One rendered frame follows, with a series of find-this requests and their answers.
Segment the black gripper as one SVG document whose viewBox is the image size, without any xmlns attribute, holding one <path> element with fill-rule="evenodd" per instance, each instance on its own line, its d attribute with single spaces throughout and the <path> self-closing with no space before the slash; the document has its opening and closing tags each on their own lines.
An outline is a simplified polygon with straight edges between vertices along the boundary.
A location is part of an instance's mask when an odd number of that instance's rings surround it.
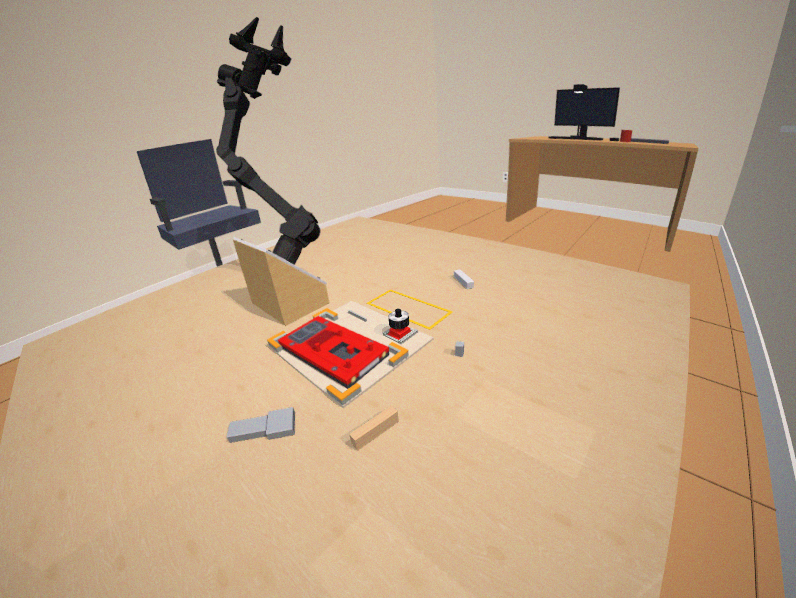
<svg viewBox="0 0 796 598">
<path fill-rule="evenodd" d="M 255 17 L 251 23 L 248 24 L 244 29 L 242 29 L 239 33 L 236 32 L 237 36 L 234 34 L 230 34 L 229 36 L 229 43 L 236 47 L 236 49 L 245 51 L 247 54 L 246 61 L 242 62 L 244 65 L 244 70 L 254 72 L 254 74 L 265 75 L 265 65 L 268 61 L 268 57 L 270 57 L 274 62 L 277 64 L 281 64 L 284 66 L 288 66 L 291 57 L 285 53 L 283 48 L 283 26 L 280 26 L 276 35 L 274 36 L 271 46 L 273 47 L 272 50 L 261 48 L 260 46 L 253 45 L 253 37 L 256 31 L 257 24 L 259 22 L 259 18 Z M 251 43 L 251 44 L 250 44 Z"/>
</svg>

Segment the black wheel with grey hub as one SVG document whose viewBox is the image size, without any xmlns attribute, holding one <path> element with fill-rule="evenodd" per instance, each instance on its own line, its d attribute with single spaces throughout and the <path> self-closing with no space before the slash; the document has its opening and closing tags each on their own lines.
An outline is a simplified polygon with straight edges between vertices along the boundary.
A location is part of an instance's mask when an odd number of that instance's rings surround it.
<svg viewBox="0 0 796 598">
<path fill-rule="evenodd" d="M 402 311 L 402 316 L 397 318 L 395 316 L 395 311 L 391 312 L 388 315 L 389 319 L 389 326 L 393 329 L 404 329 L 409 325 L 409 314 L 406 311 Z"/>
</svg>

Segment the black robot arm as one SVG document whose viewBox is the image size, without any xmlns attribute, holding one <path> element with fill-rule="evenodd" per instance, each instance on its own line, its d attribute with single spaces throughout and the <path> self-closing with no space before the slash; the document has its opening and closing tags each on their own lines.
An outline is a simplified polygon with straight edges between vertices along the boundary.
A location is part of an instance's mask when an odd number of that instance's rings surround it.
<svg viewBox="0 0 796 598">
<path fill-rule="evenodd" d="M 225 87 L 223 103 L 225 117 L 216 154 L 222 158 L 227 171 L 247 189 L 258 193 L 270 206 L 272 206 L 286 220 L 280 224 L 280 236 L 272 253 L 295 265 L 302 248 L 316 241 L 321 233 L 318 221 L 312 213 L 300 208 L 292 207 L 285 199 L 267 185 L 243 158 L 235 154 L 237 138 L 240 131 L 240 122 L 246 115 L 250 102 L 245 96 L 256 99 L 261 96 L 257 92 L 261 76 L 254 72 L 241 70 L 224 64 L 219 67 L 219 86 Z"/>
</svg>

